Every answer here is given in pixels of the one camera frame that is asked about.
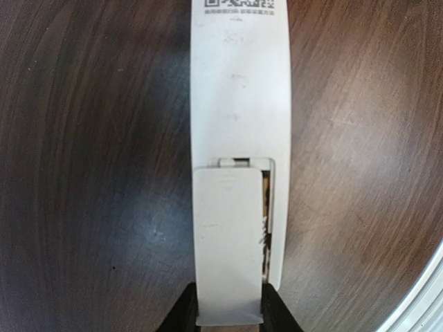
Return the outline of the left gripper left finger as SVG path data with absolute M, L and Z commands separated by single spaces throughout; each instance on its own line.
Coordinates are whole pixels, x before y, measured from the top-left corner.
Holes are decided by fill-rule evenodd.
M 159 326 L 159 332 L 195 332 L 197 331 L 197 287 L 189 283 L 165 319 Z

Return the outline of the white battery cover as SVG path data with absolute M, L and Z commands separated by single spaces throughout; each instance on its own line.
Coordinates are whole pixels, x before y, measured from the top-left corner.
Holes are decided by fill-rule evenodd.
M 192 185 L 197 324 L 260 324 L 262 173 L 197 169 Z

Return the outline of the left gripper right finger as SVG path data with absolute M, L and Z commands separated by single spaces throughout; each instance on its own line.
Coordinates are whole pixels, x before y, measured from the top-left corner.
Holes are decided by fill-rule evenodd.
M 272 284 L 262 285 L 260 332 L 303 332 Z

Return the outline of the white remote control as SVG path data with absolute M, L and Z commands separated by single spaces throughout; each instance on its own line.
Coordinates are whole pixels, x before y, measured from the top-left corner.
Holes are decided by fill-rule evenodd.
M 291 168 L 291 53 L 286 1 L 193 1 L 193 167 L 249 160 L 268 172 L 269 283 L 282 279 Z

